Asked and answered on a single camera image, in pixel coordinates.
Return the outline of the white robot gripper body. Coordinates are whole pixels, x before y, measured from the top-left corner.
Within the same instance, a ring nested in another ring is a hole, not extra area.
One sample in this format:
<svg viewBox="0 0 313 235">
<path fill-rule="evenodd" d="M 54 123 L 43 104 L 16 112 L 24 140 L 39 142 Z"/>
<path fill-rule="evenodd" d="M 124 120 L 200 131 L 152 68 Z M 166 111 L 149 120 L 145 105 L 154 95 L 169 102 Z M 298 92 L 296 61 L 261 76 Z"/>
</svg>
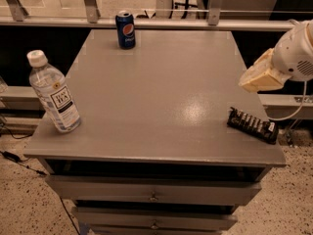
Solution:
<svg viewBox="0 0 313 235">
<path fill-rule="evenodd" d="M 272 64 L 292 81 L 313 78 L 313 21 L 297 24 L 274 47 Z"/>
</svg>

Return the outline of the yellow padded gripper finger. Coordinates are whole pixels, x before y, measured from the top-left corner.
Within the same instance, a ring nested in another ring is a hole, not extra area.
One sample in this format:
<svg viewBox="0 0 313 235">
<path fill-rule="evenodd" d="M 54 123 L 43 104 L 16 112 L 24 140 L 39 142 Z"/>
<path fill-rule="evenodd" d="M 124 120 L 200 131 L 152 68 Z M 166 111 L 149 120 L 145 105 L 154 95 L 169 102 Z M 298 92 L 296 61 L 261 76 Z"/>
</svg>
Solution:
<svg viewBox="0 0 313 235">
<path fill-rule="evenodd" d="M 240 78 L 239 85 L 248 92 L 282 89 L 291 76 L 270 66 L 250 67 Z"/>
<path fill-rule="evenodd" d="M 272 68 L 272 56 L 274 49 L 269 48 L 266 50 L 254 63 L 253 66 L 256 69 L 271 69 Z"/>
</svg>

